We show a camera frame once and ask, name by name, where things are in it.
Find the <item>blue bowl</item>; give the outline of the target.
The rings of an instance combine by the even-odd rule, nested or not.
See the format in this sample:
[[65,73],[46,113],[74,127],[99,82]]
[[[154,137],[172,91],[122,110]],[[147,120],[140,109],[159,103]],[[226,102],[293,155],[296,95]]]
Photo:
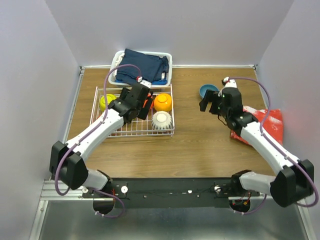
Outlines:
[[220,90],[213,84],[204,84],[199,88],[199,95],[201,99],[204,98],[207,90],[219,92]]

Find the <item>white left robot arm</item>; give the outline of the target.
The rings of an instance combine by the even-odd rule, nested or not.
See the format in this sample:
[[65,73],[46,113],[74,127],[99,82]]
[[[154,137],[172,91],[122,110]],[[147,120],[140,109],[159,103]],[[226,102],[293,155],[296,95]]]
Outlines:
[[66,143],[57,141],[50,154],[49,171],[54,180],[62,181],[70,190],[87,187],[101,198],[111,191],[108,176],[86,167],[85,161],[108,136],[135,118],[146,119],[152,103],[151,83],[142,80],[123,88],[120,96],[106,107],[102,115],[76,137]]

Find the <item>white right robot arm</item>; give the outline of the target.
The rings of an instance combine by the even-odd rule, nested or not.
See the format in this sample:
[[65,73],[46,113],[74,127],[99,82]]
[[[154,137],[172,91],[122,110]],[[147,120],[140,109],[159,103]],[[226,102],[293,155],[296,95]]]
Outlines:
[[269,195],[281,207],[288,207],[311,195],[315,196],[315,206],[320,199],[314,184],[314,166],[308,160],[300,160],[279,144],[259,120],[250,112],[244,111],[242,95],[238,88],[227,87],[222,91],[207,90],[199,103],[204,112],[211,103],[209,112],[224,125],[247,141],[269,164],[273,176],[243,170],[231,177],[230,191],[241,196],[247,191]]

